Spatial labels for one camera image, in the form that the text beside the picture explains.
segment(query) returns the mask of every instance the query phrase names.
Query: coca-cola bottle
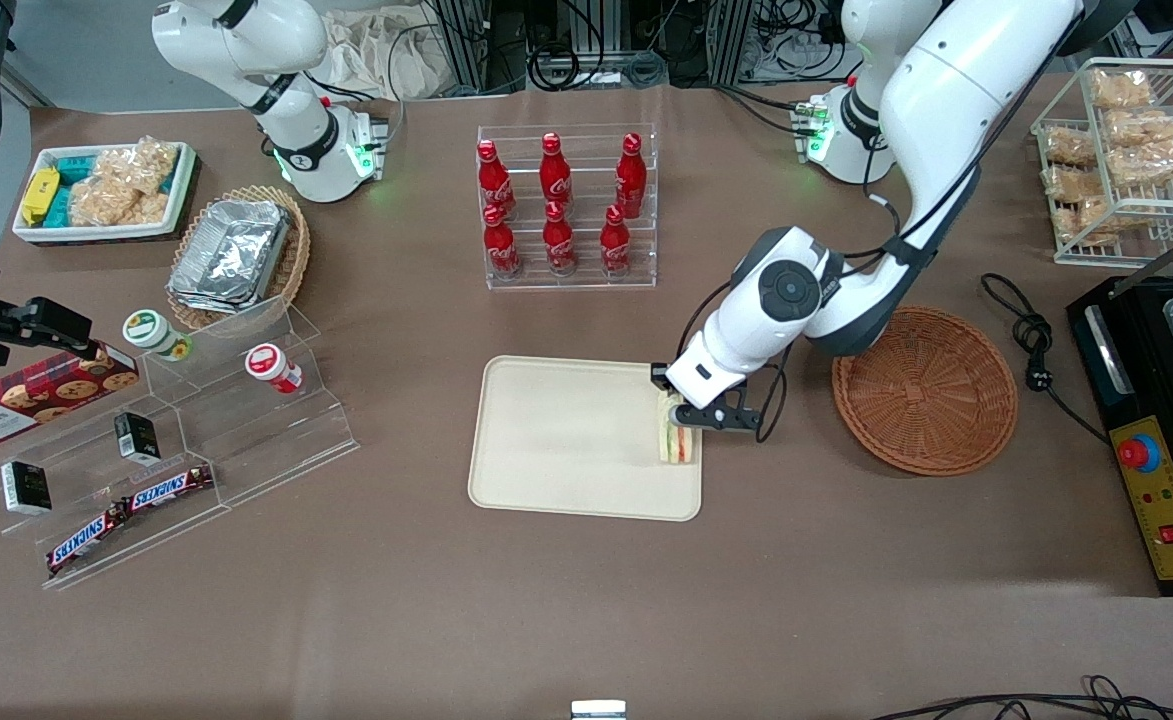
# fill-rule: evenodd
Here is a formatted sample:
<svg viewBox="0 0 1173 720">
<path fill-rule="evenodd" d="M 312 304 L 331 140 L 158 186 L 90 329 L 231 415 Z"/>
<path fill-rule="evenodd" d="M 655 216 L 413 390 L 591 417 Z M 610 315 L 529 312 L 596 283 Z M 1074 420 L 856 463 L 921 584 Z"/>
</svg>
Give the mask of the coca-cola bottle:
<svg viewBox="0 0 1173 720">
<path fill-rule="evenodd" d="M 506 224 L 502 206 L 496 202 L 484 209 L 484 250 L 489 254 L 489 266 L 500 281 L 513 281 L 522 272 L 518 251 L 514 249 L 514 233 Z"/>
<path fill-rule="evenodd" d="M 514 211 L 514 191 L 510 190 L 510 174 L 499 158 L 499 147 L 490 140 L 481 140 L 476 151 L 480 155 L 480 191 L 484 192 L 484 204 L 495 204 L 504 213 Z"/>
<path fill-rule="evenodd" d="M 604 229 L 599 232 L 601 256 L 604 274 L 609 279 L 622 278 L 631 272 L 631 231 L 622 222 L 622 208 L 609 205 L 604 215 Z"/>
<path fill-rule="evenodd" d="M 545 226 L 541 229 L 541 240 L 545 242 L 545 260 L 550 273 L 567 278 L 577 272 L 577 254 L 572 251 L 572 227 L 564 222 L 563 202 L 545 203 Z"/>
<path fill-rule="evenodd" d="M 545 201 L 558 202 L 568 213 L 572 208 L 572 169 L 560 151 L 560 136 L 555 133 L 541 136 L 541 169 L 537 174 Z"/>
<path fill-rule="evenodd" d="M 640 217 L 644 188 L 649 182 L 649 168 L 640 158 L 640 143 L 638 133 L 626 133 L 622 138 L 622 159 L 617 163 L 617 204 L 622 205 L 623 217 L 630 219 Z"/>
</svg>

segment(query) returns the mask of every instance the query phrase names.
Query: small black box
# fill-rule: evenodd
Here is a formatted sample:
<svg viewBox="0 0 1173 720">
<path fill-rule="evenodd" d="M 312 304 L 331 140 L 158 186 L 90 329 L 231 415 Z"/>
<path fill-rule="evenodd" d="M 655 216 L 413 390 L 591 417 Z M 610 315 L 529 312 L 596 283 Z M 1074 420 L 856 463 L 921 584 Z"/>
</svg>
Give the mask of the small black box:
<svg viewBox="0 0 1173 720">
<path fill-rule="evenodd" d="M 43 468 L 14 460 L 6 462 L 0 474 L 4 477 L 4 505 L 9 512 L 43 515 L 52 510 Z"/>
<path fill-rule="evenodd" d="M 141 415 L 121 413 L 115 416 L 115 439 L 118 455 L 140 466 L 155 466 L 160 461 L 160 442 L 155 423 Z"/>
</svg>

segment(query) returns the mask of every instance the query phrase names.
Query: cookie box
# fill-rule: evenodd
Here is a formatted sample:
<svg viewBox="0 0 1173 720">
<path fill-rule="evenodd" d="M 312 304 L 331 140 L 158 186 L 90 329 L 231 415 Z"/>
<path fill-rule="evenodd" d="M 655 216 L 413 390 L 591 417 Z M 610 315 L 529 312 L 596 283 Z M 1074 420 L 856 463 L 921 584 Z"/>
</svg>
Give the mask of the cookie box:
<svg viewBox="0 0 1173 720">
<path fill-rule="evenodd" d="M 96 342 L 96 359 L 59 352 L 0 378 L 0 442 L 138 381 L 131 356 Z"/>
</svg>

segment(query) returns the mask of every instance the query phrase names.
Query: wicker basket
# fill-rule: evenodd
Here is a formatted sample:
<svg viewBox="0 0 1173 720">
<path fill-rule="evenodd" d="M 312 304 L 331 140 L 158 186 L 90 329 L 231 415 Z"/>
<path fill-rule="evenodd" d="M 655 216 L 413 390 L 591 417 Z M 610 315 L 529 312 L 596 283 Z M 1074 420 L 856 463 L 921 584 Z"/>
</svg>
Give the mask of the wicker basket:
<svg viewBox="0 0 1173 720">
<path fill-rule="evenodd" d="M 897 310 L 865 354 L 834 361 L 834 402 L 861 444 L 920 475 L 994 460 L 1017 424 L 1017 386 L 996 347 L 933 307 Z"/>
<path fill-rule="evenodd" d="M 292 303 L 297 297 L 297 291 L 301 290 L 301 276 L 306 274 L 306 263 L 311 259 L 311 231 L 306 227 L 306 218 L 301 217 L 301 209 L 297 206 L 297 201 L 293 201 L 292 197 L 289 197 L 289 193 L 276 190 L 273 186 L 243 186 L 239 190 L 231 190 L 222 195 L 217 201 L 271 201 L 274 204 L 286 208 L 289 215 L 292 215 L 292 223 L 289 224 L 289 233 L 284 237 L 284 250 L 279 254 L 279 263 L 274 265 L 274 277 L 271 277 L 270 287 L 266 291 L 266 297 L 284 296 L 286 300 Z M 187 225 L 187 231 L 182 236 L 182 243 L 178 245 L 178 251 L 176 251 L 176 256 L 172 259 L 174 269 L 182 261 L 182 256 L 190 243 L 194 229 L 199 224 L 203 215 L 206 213 L 211 205 L 212 202 L 205 205 L 203 210 L 199 210 L 196 218 Z M 171 292 L 169 293 L 169 306 L 175 318 L 192 331 L 205 328 L 208 325 L 225 318 L 225 315 L 230 315 L 229 313 L 216 313 L 216 311 L 211 310 L 188 307 L 179 304 L 178 299 Z"/>
</svg>

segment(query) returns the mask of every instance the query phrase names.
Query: red emergency stop button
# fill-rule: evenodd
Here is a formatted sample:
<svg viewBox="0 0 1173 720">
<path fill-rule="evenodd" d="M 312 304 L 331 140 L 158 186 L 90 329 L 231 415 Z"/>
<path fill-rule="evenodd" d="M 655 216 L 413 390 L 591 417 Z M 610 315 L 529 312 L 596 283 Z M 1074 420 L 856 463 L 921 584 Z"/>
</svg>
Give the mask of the red emergency stop button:
<svg viewBox="0 0 1173 720">
<path fill-rule="evenodd" d="M 1147 434 L 1135 434 L 1116 448 L 1120 464 L 1138 473 L 1153 473 L 1159 467 L 1159 446 Z"/>
</svg>

